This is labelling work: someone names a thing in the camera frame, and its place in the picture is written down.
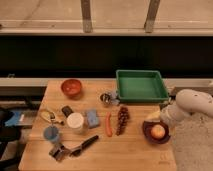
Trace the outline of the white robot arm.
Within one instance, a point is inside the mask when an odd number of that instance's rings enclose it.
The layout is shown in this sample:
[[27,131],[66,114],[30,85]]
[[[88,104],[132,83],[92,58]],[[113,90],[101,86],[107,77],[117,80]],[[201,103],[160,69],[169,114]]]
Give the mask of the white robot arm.
[[160,112],[149,114],[147,122],[160,122],[174,127],[185,118],[202,113],[213,118],[213,97],[205,92],[183,89],[176,94],[176,99]]

